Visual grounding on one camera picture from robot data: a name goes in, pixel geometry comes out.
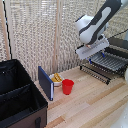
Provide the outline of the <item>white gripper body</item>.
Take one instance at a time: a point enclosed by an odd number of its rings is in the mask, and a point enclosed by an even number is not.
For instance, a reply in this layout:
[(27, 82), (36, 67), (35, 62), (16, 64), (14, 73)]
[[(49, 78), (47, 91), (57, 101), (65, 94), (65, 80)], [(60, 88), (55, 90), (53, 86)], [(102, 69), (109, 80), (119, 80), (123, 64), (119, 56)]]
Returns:
[(81, 60), (92, 56), (93, 54), (103, 50), (104, 48), (109, 46), (109, 42), (104, 35), (101, 35), (95, 43), (91, 45), (90, 48), (83, 45), (76, 49), (76, 54), (79, 56)]

